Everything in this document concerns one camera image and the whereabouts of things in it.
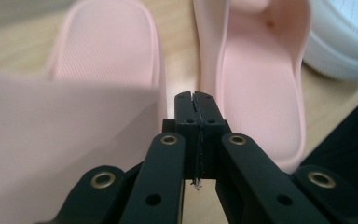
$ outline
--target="white shoe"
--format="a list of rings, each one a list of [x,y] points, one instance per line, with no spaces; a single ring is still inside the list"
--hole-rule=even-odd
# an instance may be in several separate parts
[[[336,79],[358,79],[358,1],[313,0],[304,61]]]

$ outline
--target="dark fabric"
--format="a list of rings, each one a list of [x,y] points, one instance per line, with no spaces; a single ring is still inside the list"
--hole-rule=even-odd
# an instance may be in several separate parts
[[[318,165],[358,189],[358,107],[302,162]]]

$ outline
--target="pink slide sandal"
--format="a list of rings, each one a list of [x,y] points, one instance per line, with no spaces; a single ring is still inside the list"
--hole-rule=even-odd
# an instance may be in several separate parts
[[[51,220],[88,170],[142,161],[166,117],[158,32],[139,1],[74,5],[48,73],[0,76],[0,223]]]
[[[194,8],[201,91],[215,98],[233,132],[252,137],[292,173],[305,148],[300,66],[308,2],[194,0]]]

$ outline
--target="black metal bracket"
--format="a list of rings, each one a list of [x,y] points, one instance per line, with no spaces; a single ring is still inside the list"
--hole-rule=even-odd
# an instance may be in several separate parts
[[[216,179],[229,223],[358,223],[358,194],[339,176],[313,166],[285,174],[231,132],[212,96],[183,92],[143,163],[87,172],[44,224],[181,223],[184,180],[202,178]]]

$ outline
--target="light wood surface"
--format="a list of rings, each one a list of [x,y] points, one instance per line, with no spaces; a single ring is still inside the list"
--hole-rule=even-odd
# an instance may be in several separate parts
[[[0,70],[38,76],[65,10],[73,0],[0,0]],[[173,96],[200,86],[200,54],[191,0],[144,0],[158,26],[164,53],[169,115]],[[303,66],[307,154],[358,106],[358,81],[335,81]],[[227,223],[214,181],[186,185],[184,223]]]

